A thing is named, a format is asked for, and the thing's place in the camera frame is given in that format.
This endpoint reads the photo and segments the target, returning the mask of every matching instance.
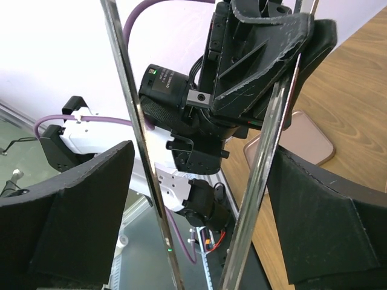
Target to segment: chrome pole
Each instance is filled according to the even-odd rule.
[[[106,29],[110,39],[115,65],[120,77],[120,82],[128,107],[129,116],[132,121],[134,135],[137,140],[138,150],[143,162],[145,176],[151,192],[152,201],[157,216],[157,221],[163,236],[163,242],[167,253],[169,264],[172,268],[172,280],[177,290],[183,290],[183,281],[180,276],[177,257],[169,228],[168,219],[161,195],[154,163],[149,159],[147,148],[146,126],[140,99],[135,88],[132,67],[129,61],[128,48],[123,41],[122,25],[115,0],[100,0],[105,14]]]
[[[318,0],[297,1],[295,13],[309,11],[314,14]],[[221,290],[239,289],[244,272],[247,254],[252,242],[258,212],[261,208],[264,192],[273,158],[278,147],[288,105],[299,73],[301,54],[291,74],[284,76],[274,84],[273,93],[262,125],[261,137],[255,153],[252,171],[247,189],[243,196],[239,216],[235,224],[230,243],[230,251],[220,280]]]

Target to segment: glass panel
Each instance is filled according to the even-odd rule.
[[[5,149],[12,140],[33,137],[13,124],[0,120],[0,148]],[[38,141],[14,143],[6,156],[0,155],[0,191],[5,182],[12,177],[12,172],[19,169],[24,176],[18,180],[21,188],[44,181],[58,174],[46,160]]]
[[[171,267],[167,261],[154,210],[146,201],[145,203],[142,205],[140,214],[137,209],[132,212],[133,219],[129,214],[130,222],[124,222],[125,227],[121,233],[128,237],[128,245],[113,262],[110,283],[112,290],[174,289]],[[193,257],[192,247],[187,242],[190,238],[191,226],[185,218],[177,214],[173,216],[183,241]],[[185,289],[208,289],[199,246],[197,247],[197,262],[193,265],[184,255],[173,230],[172,238]]]

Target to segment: wooden surface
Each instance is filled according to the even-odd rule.
[[[296,109],[332,141],[335,157],[322,167],[384,191],[387,180],[387,8],[333,52],[304,85]],[[243,147],[227,144],[223,170],[238,203],[249,177]],[[289,286],[270,198],[265,196],[253,243],[274,290]]]

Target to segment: black fabric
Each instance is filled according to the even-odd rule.
[[[0,199],[0,285],[8,285],[1,289],[107,283],[133,162],[133,144],[122,142]]]
[[[296,289],[387,288],[387,195],[283,148],[268,190]]]
[[[189,126],[181,120],[180,113],[166,106],[159,105],[147,96],[141,96],[141,108],[146,115],[156,119],[157,122],[177,132],[184,132],[187,135],[193,134],[197,129]]]

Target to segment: black cable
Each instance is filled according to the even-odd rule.
[[[195,83],[195,77],[201,68],[202,62],[203,62],[203,56],[199,57],[199,59],[192,65],[192,68],[189,71],[189,84],[192,89],[197,89],[197,84]]]
[[[5,153],[7,153],[9,148],[11,148],[14,145],[14,143],[31,142],[31,141],[37,141],[37,139],[35,137],[23,137],[17,140],[12,140],[5,149],[0,148],[0,153],[5,155]]]

